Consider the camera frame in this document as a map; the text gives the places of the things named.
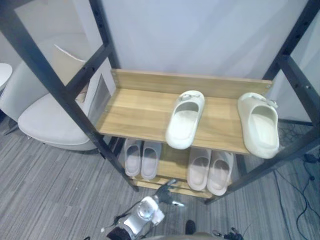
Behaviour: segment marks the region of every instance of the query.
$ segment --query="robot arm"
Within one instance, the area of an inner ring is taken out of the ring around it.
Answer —
[[[107,237],[111,240],[135,240],[148,223],[151,222],[156,226],[164,219],[165,215],[159,208],[160,203],[184,207],[184,204],[173,200],[169,195],[169,189],[174,188],[172,184],[176,182],[176,179],[168,181],[153,196],[143,198],[132,208],[131,213],[127,211],[122,214],[121,216],[126,219],[116,223],[116,227],[108,233]]]

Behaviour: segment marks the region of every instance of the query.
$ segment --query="white table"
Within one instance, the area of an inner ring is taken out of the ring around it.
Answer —
[[[12,67],[7,63],[0,63],[0,91],[5,88],[12,74]]]

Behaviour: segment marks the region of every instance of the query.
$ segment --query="shoe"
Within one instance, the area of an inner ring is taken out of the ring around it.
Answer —
[[[154,179],[157,175],[158,162],[161,156],[160,142],[145,141],[142,151],[141,176],[146,180]]]
[[[277,107],[274,101],[253,92],[238,99],[244,145],[257,157],[271,159],[279,151]]]
[[[187,182],[191,189],[205,189],[208,179],[211,150],[192,147],[189,155]]]
[[[141,169],[141,145],[142,141],[127,138],[124,142],[124,168],[125,174],[134,177]]]
[[[174,149],[187,149],[194,141],[205,105],[199,91],[186,91],[175,101],[165,140]]]
[[[226,193],[234,158],[234,154],[230,152],[212,151],[206,188],[213,195],[222,196]]]

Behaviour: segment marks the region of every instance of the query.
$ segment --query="black metal frame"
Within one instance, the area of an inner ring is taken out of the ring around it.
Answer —
[[[75,97],[79,91],[89,82],[92,75],[107,57],[109,58],[112,68],[120,68],[101,1],[89,0],[103,44],[66,87],[51,68],[50,64],[15,13],[15,8],[30,1],[32,0],[2,0],[0,2],[0,30],[42,84],[97,146],[101,155],[104,158],[107,158],[116,170],[121,173],[122,177],[129,185],[137,191],[138,187],[133,185],[132,180],[125,174],[124,168],[118,162],[118,155],[124,144],[124,139],[112,137],[109,145],[107,145],[103,140],[103,136],[97,132],[95,127],[75,102]],[[244,157],[242,155],[237,155],[237,164],[242,176],[238,181],[232,183],[228,187],[225,195],[207,199],[205,201],[206,204],[212,203],[250,184],[286,162],[302,156],[320,144],[320,97],[313,89],[306,76],[299,69],[298,65],[290,57],[290,54],[316,16],[319,8],[319,0],[309,0],[307,2],[282,48],[263,77],[264,79],[272,80],[280,69],[283,70],[312,121],[312,130],[284,148],[274,158],[265,160],[263,164],[249,173],[244,164]]]
[[[320,97],[299,66],[290,56],[312,20],[315,18],[319,8],[319,0],[309,0],[306,3],[290,34],[263,77],[263,79],[273,80],[280,70],[283,71],[304,109],[309,115],[313,128],[303,137],[285,147],[272,159],[265,159],[263,164],[259,165],[249,173],[247,173],[243,156],[236,155],[237,166],[241,174],[240,179],[232,183],[223,196],[214,196],[207,199],[205,201],[206,204],[213,203],[225,197],[226,195],[269,174],[274,169],[281,167],[288,161],[292,161],[320,145]]]
[[[123,166],[118,161],[120,149],[124,144],[123,138],[112,137],[110,141],[111,147],[108,146],[103,140],[104,136],[96,130],[95,126],[92,125],[75,101],[78,93],[90,81],[90,78],[104,60],[109,57],[111,66],[113,68],[119,67],[118,60],[115,57],[116,54],[113,43],[109,37],[108,24],[103,20],[105,18],[103,18],[100,3],[97,0],[90,0],[90,5],[99,27],[103,44],[84,64],[82,69],[76,73],[69,84],[64,86],[15,12],[15,8],[30,1],[31,0],[3,0],[0,2],[1,32],[56,101],[95,144],[102,157],[108,159],[128,184],[135,191],[138,191],[138,187],[133,185],[132,180],[126,175]]]

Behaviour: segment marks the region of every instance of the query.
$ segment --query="striped carpet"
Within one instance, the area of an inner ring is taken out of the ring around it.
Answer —
[[[284,123],[279,127],[283,145],[308,130]],[[1,240],[83,240],[87,236],[103,240],[101,228],[115,215],[155,192],[148,188],[134,192],[95,150],[83,153],[51,147],[28,139],[20,130],[2,136],[7,129],[8,118],[4,118],[0,123]],[[261,163],[252,156],[245,162],[249,170]],[[319,213],[320,165],[306,166],[315,181],[309,183],[305,195]],[[309,177],[301,159],[279,168],[279,172],[300,190]],[[276,175],[289,233],[275,176],[270,173],[211,205],[204,205],[201,198],[174,194],[186,207],[164,205],[166,217],[150,235],[182,234],[185,222],[191,219],[200,232],[226,233],[236,227],[249,240],[303,239],[296,218],[304,209],[304,199]],[[319,239],[320,220],[312,211],[308,209],[298,224],[307,239]]]

